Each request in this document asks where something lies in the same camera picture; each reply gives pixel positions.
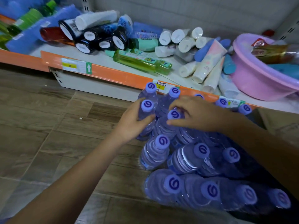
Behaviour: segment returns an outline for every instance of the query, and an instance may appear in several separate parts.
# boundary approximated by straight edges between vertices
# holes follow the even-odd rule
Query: purple bottle cap
[[[245,204],[255,204],[257,202],[257,196],[253,188],[246,184],[239,185],[236,188],[236,192],[241,201]]]
[[[169,95],[173,98],[178,98],[181,94],[181,91],[179,88],[172,87],[169,91]]]
[[[159,149],[167,149],[169,147],[169,144],[170,144],[170,140],[164,134],[158,135],[155,139],[155,145]]]
[[[218,200],[220,196],[219,186],[213,181],[206,181],[200,186],[202,195],[208,200]]]
[[[271,202],[278,208],[288,209],[291,207],[291,201],[288,195],[281,189],[270,189],[268,196]]]
[[[179,193],[183,187],[183,184],[183,180],[176,174],[170,174],[164,180],[164,188],[169,193]]]
[[[150,112],[154,108],[154,103],[151,100],[144,100],[141,103],[141,109],[144,112]]]
[[[156,92],[157,85],[153,82],[148,82],[147,85],[145,86],[145,91],[148,93],[154,93]]]
[[[204,99],[204,96],[203,96],[203,95],[201,95],[201,94],[199,94],[199,93],[197,93],[197,94],[194,94],[194,97],[201,97],[202,99]]]
[[[205,159],[209,157],[210,149],[209,147],[204,143],[198,143],[193,148],[194,154],[201,159]]]
[[[240,160],[240,154],[233,147],[226,148],[222,151],[223,158],[229,163],[235,163]]]
[[[216,102],[215,105],[219,106],[219,107],[227,107],[228,106],[228,102],[225,98],[219,98]]]
[[[177,110],[170,110],[170,112],[167,114],[168,119],[180,119],[181,114]]]
[[[252,109],[249,105],[243,104],[240,107],[238,107],[238,112],[243,115],[248,115],[252,112]]]

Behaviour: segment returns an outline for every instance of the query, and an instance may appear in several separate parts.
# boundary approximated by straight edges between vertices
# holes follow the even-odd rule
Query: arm
[[[299,149],[271,135],[245,116],[220,108],[200,97],[182,96],[169,107],[181,108],[185,119],[168,124],[220,132],[243,147],[299,200]]]
[[[8,224],[75,223],[99,180],[121,146],[128,143],[155,118],[138,121],[140,102],[135,101],[123,114],[117,127],[90,154],[45,189]]]

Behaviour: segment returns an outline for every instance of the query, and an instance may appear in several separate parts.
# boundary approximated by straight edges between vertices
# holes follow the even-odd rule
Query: floor
[[[50,73],[0,65],[0,219],[14,216],[81,160],[131,104],[61,87]],[[76,223],[226,223],[230,216],[193,213],[145,198],[150,172],[140,169],[144,143],[122,148]]]

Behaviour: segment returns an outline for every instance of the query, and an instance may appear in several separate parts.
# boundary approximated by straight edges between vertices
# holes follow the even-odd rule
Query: person's left hand
[[[155,115],[150,115],[138,121],[140,103],[144,99],[145,98],[140,98],[128,107],[112,132],[116,137],[122,140],[123,144],[136,138],[144,128],[155,119]]]

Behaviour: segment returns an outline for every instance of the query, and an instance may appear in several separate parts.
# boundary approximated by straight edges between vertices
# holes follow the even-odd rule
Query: forearm
[[[286,141],[271,135],[245,117],[234,116],[232,127],[223,133],[243,147],[284,185],[297,199],[299,192],[299,150]]]
[[[122,143],[113,135],[22,209],[13,223],[75,223]]]

